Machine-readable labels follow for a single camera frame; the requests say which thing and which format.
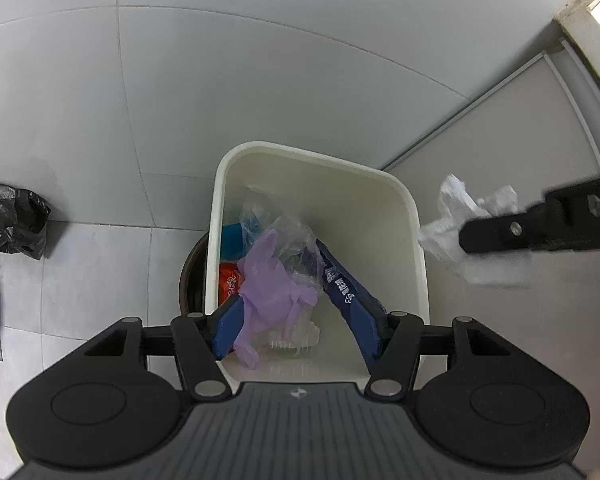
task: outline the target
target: white tissue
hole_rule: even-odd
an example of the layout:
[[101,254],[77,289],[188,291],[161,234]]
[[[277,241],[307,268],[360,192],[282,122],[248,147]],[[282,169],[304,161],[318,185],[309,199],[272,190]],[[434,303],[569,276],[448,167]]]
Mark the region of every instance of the white tissue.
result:
[[460,229],[467,220],[518,212],[518,196],[511,186],[474,201],[464,182],[451,174],[440,187],[437,208],[441,218],[417,231],[424,250],[472,285],[520,286],[531,281],[530,251],[467,254],[459,243]]

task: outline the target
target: red package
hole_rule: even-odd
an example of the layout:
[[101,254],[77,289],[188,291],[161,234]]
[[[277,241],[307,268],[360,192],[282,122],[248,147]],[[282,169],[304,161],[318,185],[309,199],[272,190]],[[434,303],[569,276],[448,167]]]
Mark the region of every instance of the red package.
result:
[[218,280],[218,305],[224,303],[228,298],[238,293],[244,278],[236,264],[230,262],[220,263],[220,277]]

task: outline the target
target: brown bucket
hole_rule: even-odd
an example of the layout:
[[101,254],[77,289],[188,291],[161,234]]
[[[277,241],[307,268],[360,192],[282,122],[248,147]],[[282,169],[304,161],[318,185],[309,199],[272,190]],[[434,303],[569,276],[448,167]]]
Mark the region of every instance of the brown bucket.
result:
[[209,234],[200,238],[191,249],[184,262],[179,282],[180,312],[185,316],[190,312],[205,311],[206,250]]

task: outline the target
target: blue package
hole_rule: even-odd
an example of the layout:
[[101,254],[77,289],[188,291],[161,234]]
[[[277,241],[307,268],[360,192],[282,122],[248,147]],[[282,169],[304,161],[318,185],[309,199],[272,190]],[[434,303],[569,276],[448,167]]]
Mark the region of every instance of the blue package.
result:
[[355,341],[372,370],[384,349],[386,310],[382,303],[356,280],[321,241],[316,242],[323,260],[322,287],[331,303],[349,325]]
[[223,225],[220,240],[220,261],[237,262],[242,256],[244,256],[242,226],[240,224]]

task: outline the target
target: crumpled paper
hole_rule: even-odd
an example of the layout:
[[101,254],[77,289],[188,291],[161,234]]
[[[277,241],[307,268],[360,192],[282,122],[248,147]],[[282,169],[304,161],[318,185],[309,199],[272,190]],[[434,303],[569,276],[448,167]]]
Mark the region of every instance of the crumpled paper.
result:
[[466,221],[518,212],[518,195],[511,186],[474,201],[464,182],[450,174],[440,187],[437,208],[441,218],[422,226],[417,241],[448,269],[472,285],[524,286],[532,281],[530,251],[467,254],[459,243]]
[[233,349],[248,368],[255,368],[259,354],[251,345],[251,336],[282,324],[282,337],[291,336],[302,309],[318,303],[318,291],[300,285],[289,277],[285,266],[273,257],[278,233],[269,229],[262,233],[244,258],[238,270],[244,276],[239,294],[244,301],[244,324]]

